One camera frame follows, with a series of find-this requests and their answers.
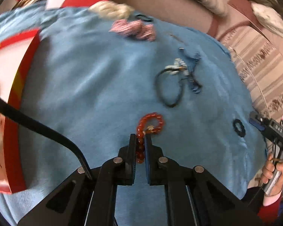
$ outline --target black hair tie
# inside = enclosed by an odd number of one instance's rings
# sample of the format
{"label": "black hair tie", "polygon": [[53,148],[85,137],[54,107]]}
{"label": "black hair tie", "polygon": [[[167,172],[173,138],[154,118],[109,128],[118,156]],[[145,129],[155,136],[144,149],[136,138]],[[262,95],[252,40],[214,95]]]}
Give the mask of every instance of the black hair tie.
{"label": "black hair tie", "polygon": [[[241,131],[237,128],[237,124],[240,125]],[[240,136],[242,138],[245,136],[245,128],[244,128],[242,122],[239,119],[235,119],[233,121],[233,127],[234,127],[235,132],[238,134],[238,136]]]}
{"label": "black hair tie", "polygon": [[183,82],[182,80],[180,80],[178,82],[179,84],[179,87],[180,87],[180,92],[175,100],[175,102],[173,104],[169,104],[166,102],[166,100],[164,99],[164,97],[162,96],[162,92],[161,92],[161,86],[159,84],[159,76],[162,75],[163,73],[167,72],[167,71],[180,71],[179,69],[171,69],[171,68],[168,68],[168,69],[163,69],[162,71],[160,71],[156,77],[155,77],[155,81],[154,81],[154,86],[155,86],[155,90],[156,90],[156,93],[157,93],[157,97],[159,98],[159,100],[165,105],[165,106],[168,106],[170,108],[173,108],[175,107],[176,105],[178,105],[178,103],[180,102],[180,100],[182,99],[182,96],[183,96]]}
{"label": "black hair tie", "polygon": [[140,19],[145,22],[153,22],[153,19],[149,18],[148,16],[145,16],[144,14],[135,15],[135,18]]}

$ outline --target red beaded bracelet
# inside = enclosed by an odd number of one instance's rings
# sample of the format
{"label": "red beaded bracelet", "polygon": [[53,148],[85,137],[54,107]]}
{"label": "red beaded bracelet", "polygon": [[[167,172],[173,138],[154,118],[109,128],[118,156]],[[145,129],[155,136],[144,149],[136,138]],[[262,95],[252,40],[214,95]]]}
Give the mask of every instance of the red beaded bracelet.
{"label": "red beaded bracelet", "polygon": [[[158,121],[158,126],[148,126],[145,130],[146,123],[150,120],[156,118]],[[158,134],[164,125],[164,120],[162,115],[158,115],[156,112],[150,113],[142,117],[136,128],[136,136],[137,136],[137,147],[136,147],[136,161],[141,164],[145,161],[145,145],[144,145],[144,135],[146,133]]]}

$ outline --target wire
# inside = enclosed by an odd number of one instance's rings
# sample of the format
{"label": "wire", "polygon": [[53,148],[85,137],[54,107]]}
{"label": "wire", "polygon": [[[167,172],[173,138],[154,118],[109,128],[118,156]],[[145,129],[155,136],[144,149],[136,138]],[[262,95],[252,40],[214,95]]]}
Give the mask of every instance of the wire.
{"label": "wire", "polygon": [[261,191],[261,189],[263,189],[263,185],[258,187],[258,191],[256,192],[256,194],[253,196],[253,198],[251,199],[250,203],[248,203],[248,207],[251,205],[251,203],[253,202],[253,200],[257,197],[257,195],[259,194],[259,192]]}
{"label": "wire", "polygon": [[179,83],[179,87],[180,87],[180,92],[175,100],[174,103],[172,104],[169,104],[166,102],[166,100],[164,99],[164,97],[162,96],[162,93],[161,93],[161,87],[160,87],[160,84],[159,84],[159,76],[162,75],[163,73],[167,72],[167,71],[180,71],[179,69],[172,69],[172,68],[167,68],[167,69],[163,69],[162,71],[160,71],[156,77],[155,77],[155,80],[154,80],[154,86],[155,86],[155,90],[156,90],[156,94],[157,94],[157,97],[159,98],[159,100],[165,105],[165,106],[168,106],[170,108],[173,108],[175,107],[176,105],[178,105],[178,103],[180,102],[180,100],[182,99],[182,96],[183,96],[183,82],[182,80],[180,80],[178,83]]}
{"label": "wire", "polygon": [[274,147],[273,158],[275,158],[275,154],[276,154],[276,152],[277,152],[277,146],[276,146],[276,144],[274,144],[273,147]]}
{"label": "wire", "polygon": [[7,118],[11,119],[12,121],[20,124],[23,127],[26,127],[29,130],[32,130],[38,134],[43,135],[46,138],[49,138],[53,141],[56,141],[59,144],[62,144],[64,147],[72,151],[78,160],[80,161],[86,177],[92,180],[92,175],[90,173],[89,165],[81,152],[81,150],[68,138],[64,137],[62,134],[58,133],[57,131],[41,124],[40,122],[24,115],[20,111],[16,110],[14,107],[10,106],[6,102],[4,102],[0,98],[0,113]]}
{"label": "wire", "polygon": [[265,97],[264,97],[264,94],[263,94],[261,88],[259,87],[259,84],[258,84],[258,82],[257,82],[257,80],[256,80],[256,78],[255,78],[255,76],[254,76],[253,73],[251,72],[251,69],[250,69],[250,68],[248,67],[248,65],[244,62],[244,60],[237,54],[237,52],[236,52],[235,49],[233,49],[232,47],[228,47],[228,48],[229,48],[230,50],[232,50],[232,51],[236,54],[236,56],[243,62],[243,64],[244,64],[245,67],[247,68],[249,74],[251,75],[252,79],[255,81],[255,83],[256,83],[256,85],[257,85],[259,91],[260,91],[260,94],[261,94],[261,96],[262,96],[262,99],[263,99],[263,102],[264,102],[264,105],[265,105],[265,108],[266,108],[266,111],[267,111],[267,114],[268,114],[268,118],[270,119],[270,113],[269,113],[269,109],[268,109],[268,107],[267,107],[266,99],[265,99]]}

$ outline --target person's hand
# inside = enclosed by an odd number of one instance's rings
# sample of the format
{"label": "person's hand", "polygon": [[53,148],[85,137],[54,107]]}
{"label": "person's hand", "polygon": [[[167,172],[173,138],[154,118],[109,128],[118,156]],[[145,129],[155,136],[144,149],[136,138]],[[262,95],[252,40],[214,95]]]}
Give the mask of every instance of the person's hand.
{"label": "person's hand", "polygon": [[[275,170],[275,166],[271,162],[271,159],[272,159],[272,154],[270,153],[268,155],[264,167],[262,168],[261,181],[263,183],[268,183],[268,180],[272,178],[272,172]],[[281,175],[278,181],[276,182],[275,186],[272,188],[272,191],[269,196],[279,194],[283,187],[283,162],[282,163],[279,162],[276,165],[276,169],[281,172]]]}

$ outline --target pink scrunchie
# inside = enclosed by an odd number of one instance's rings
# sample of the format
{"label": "pink scrunchie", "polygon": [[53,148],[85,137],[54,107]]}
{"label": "pink scrunchie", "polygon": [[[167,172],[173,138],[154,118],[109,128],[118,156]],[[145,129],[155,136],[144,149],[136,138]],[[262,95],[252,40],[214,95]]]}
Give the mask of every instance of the pink scrunchie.
{"label": "pink scrunchie", "polygon": [[141,20],[127,22],[125,19],[116,20],[110,29],[110,32],[116,32],[123,36],[135,35],[139,40],[154,41],[156,32],[154,26],[144,25]]}

